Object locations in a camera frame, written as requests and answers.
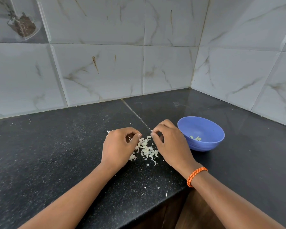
wall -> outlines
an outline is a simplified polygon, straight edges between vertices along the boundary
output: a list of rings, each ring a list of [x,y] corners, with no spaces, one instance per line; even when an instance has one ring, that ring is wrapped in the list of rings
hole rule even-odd
[[[0,118],[189,87],[208,3],[0,0]]]
[[[286,0],[210,0],[191,88],[286,125]]]

left hand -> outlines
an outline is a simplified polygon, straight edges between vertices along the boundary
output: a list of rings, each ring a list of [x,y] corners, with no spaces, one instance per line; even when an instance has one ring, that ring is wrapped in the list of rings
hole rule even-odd
[[[118,172],[126,165],[141,136],[132,127],[110,131],[103,144],[102,163]]]

plastic bowl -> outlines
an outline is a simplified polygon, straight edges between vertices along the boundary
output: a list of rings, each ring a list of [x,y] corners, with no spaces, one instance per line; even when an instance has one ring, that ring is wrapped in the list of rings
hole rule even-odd
[[[225,132],[218,124],[202,117],[183,117],[177,126],[192,150],[200,152],[212,150],[225,138]]]

black countertop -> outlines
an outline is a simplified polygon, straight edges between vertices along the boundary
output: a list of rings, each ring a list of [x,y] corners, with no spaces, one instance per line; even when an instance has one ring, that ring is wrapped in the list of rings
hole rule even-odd
[[[286,227],[286,126],[192,89],[125,101],[150,128],[191,115],[220,125],[224,141],[193,151],[195,159]],[[149,133],[121,100],[0,119],[0,228],[19,227],[78,183],[99,164],[107,130],[129,126]],[[78,228],[121,228],[186,188],[162,157],[157,162],[128,162]]]

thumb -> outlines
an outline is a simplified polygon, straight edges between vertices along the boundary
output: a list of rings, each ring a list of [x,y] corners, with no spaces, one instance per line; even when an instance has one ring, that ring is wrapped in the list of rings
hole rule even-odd
[[[155,132],[152,132],[150,135],[152,136],[157,148],[161,149],[163,146],[163,143],[162,143],[161,139],[159,138],[158,134],[156,134]]]
[[[131,147],[133,147],[133,150],[134,150],[134,149],[136,148],[136,146],[138,145],[141,136],[142,136],[141,133],[137,133],[137,134],[135,134],[135,135],[132,137],[131,141],[129,142],[129,145],[130,145]]]

